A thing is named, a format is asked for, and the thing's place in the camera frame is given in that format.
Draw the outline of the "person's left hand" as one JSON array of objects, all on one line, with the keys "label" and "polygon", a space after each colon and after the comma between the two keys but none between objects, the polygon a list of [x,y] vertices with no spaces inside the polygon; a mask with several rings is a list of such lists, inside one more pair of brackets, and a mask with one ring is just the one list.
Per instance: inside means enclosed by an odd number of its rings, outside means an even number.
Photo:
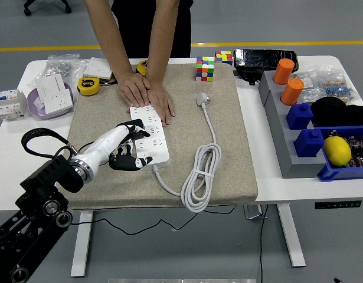
[{"label": "person's left hand", "polygon": [[172,97],[163,85],[161,83],[150,82],[149,89],[147,90],[147,98],[160,117],[162,126],[166,127],[170,125],[171,117],[175,116],[175,107]]}]

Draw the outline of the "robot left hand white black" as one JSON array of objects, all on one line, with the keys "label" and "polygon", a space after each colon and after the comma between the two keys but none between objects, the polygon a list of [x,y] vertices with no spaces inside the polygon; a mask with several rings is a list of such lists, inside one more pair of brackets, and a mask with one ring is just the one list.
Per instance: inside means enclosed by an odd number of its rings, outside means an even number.
[{"label": "robot left hand white black", "polygon": [[119,124],[102,134],[84,153],[71,158],[70,164],[81,174],[84,180],[91,181],[97,176],[99,166],[109,163],[114,170],[137,171],[149,164],[153,158],[135,158],[132,156],[132,141],[149,137],[140,119]]}]

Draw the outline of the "person's right hand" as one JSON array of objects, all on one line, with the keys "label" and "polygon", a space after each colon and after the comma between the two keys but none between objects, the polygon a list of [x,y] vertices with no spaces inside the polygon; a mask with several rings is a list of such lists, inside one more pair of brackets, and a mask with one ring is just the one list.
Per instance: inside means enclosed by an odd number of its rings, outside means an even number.
[{"label": "person's right hand", "polygon": [[118,81],[118,92],[129,107],[144,107],[149,104],[150,82],[138,73],[124,73]]}]

